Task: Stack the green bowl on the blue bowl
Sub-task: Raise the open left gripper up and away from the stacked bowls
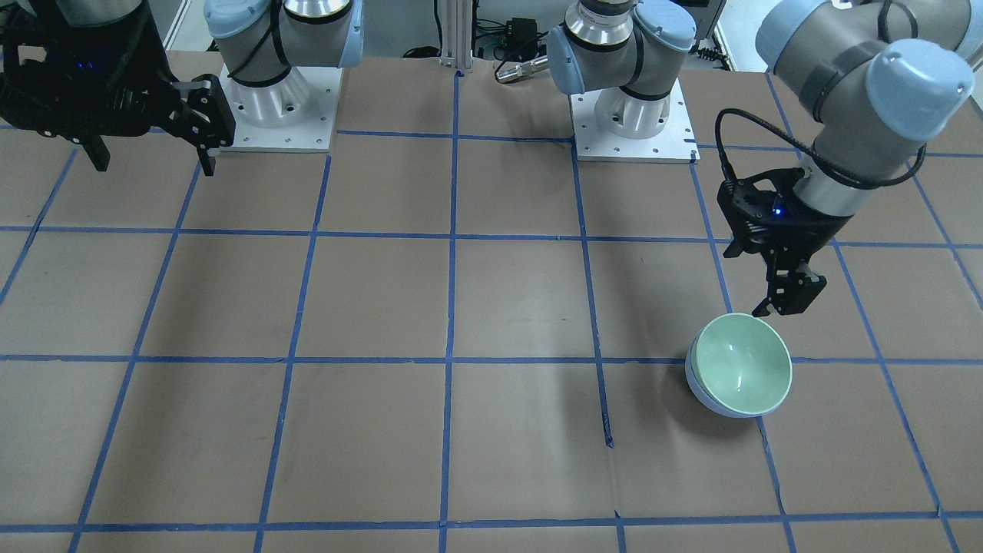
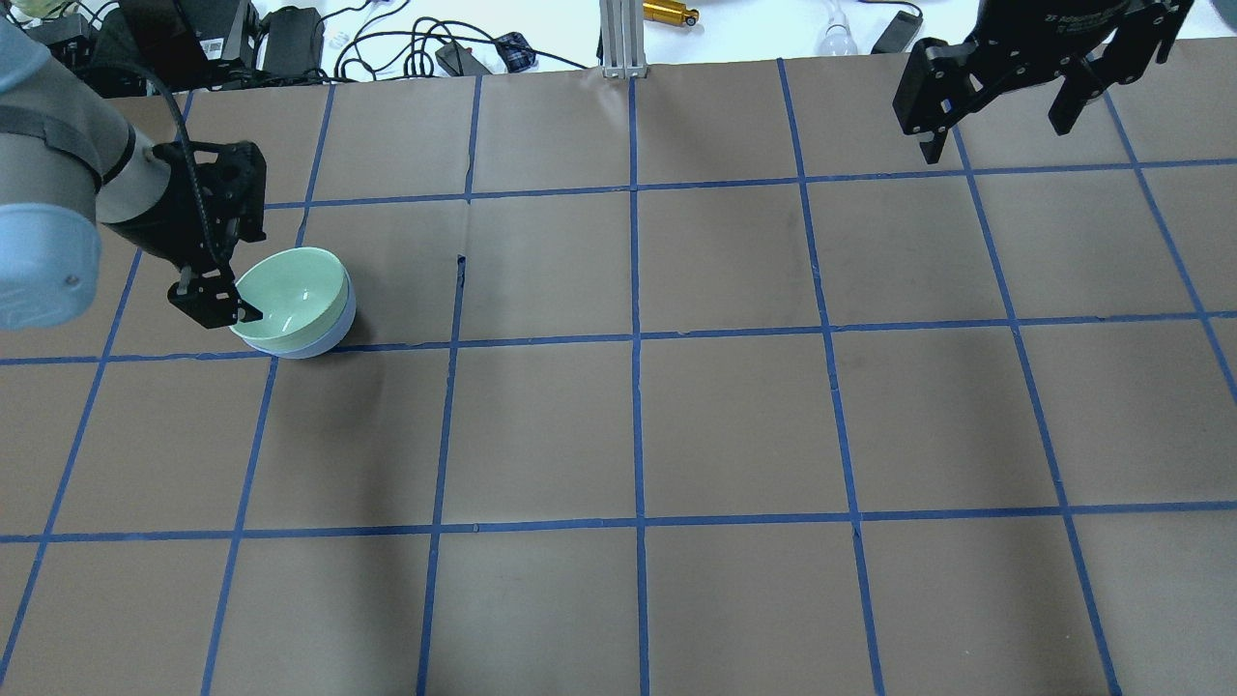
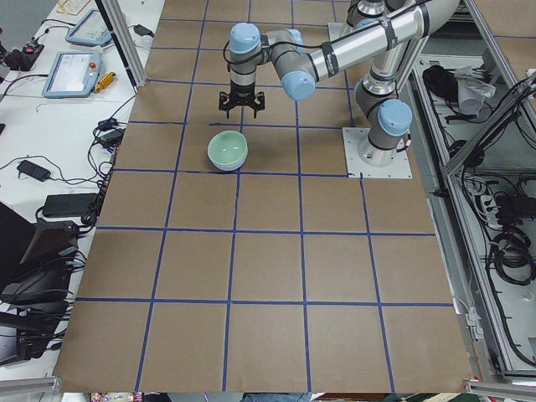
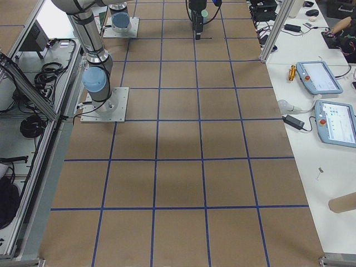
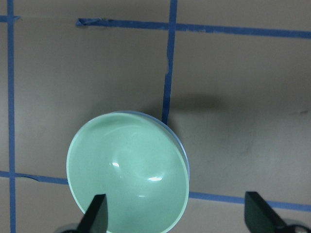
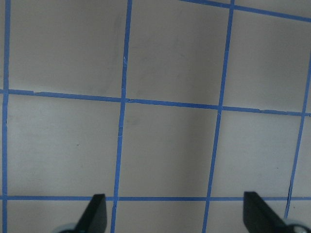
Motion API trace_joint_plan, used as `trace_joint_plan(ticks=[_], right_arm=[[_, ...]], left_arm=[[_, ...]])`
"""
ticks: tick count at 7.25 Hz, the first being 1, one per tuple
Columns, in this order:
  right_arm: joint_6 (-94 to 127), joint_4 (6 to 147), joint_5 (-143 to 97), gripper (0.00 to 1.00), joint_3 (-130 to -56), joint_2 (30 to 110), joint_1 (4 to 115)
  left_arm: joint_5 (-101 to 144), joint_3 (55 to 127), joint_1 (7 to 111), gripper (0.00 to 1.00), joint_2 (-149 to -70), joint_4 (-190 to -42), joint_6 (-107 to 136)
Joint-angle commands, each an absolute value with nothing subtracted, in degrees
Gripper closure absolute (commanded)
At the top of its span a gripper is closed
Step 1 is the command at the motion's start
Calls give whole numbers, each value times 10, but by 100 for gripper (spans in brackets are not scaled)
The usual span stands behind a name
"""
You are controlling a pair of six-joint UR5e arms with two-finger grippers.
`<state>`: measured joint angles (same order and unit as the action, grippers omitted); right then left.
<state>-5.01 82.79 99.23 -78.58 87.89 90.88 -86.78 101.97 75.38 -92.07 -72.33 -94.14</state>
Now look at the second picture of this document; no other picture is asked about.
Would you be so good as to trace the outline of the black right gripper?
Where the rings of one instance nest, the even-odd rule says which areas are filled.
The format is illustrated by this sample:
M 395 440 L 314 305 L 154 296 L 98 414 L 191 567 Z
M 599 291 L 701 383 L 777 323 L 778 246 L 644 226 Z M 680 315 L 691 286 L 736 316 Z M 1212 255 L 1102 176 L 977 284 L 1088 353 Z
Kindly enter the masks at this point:
M 925 37 L 910 46 L 893 109 L 919 141 L 927 164 L 941 158 L 948 132 L 1006 89 L 1064 75 L 1049 108 L 1056 135 L 1070 134 L 1089 104 L 1115 84 L 1162 66 L 1192 1 L 981 1 L 960 45 Z

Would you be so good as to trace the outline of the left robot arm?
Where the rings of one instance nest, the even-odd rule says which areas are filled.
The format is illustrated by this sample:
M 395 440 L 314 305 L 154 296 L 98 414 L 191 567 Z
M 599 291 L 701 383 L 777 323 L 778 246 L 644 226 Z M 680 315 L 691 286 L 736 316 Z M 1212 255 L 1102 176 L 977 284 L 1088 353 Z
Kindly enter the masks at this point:
M 177 272 L 169 304 L 204 329 L 257 321 L 239 291 L 238 244 L 265 241 L 267 164 L 251 141 L 153 142 L 16 25 L 1 40 L 1 326 L 75 320 L 96 299 L 106 226 Z

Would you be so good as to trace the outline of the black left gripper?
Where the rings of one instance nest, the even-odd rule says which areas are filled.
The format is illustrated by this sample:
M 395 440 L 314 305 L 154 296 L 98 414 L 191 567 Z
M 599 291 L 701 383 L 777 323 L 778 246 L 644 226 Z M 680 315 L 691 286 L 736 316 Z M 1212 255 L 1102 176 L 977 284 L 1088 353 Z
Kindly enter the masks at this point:
M 231 269 L 239 244 L 266 239 L 267 163 L 260 146 L 247 140 L 160 143 L 152 155 L 169 166 L 169 180 L 150 211 L 145 251 L 190 268 L 168 287 L 169 304 L 208 330 L 262 320 Z

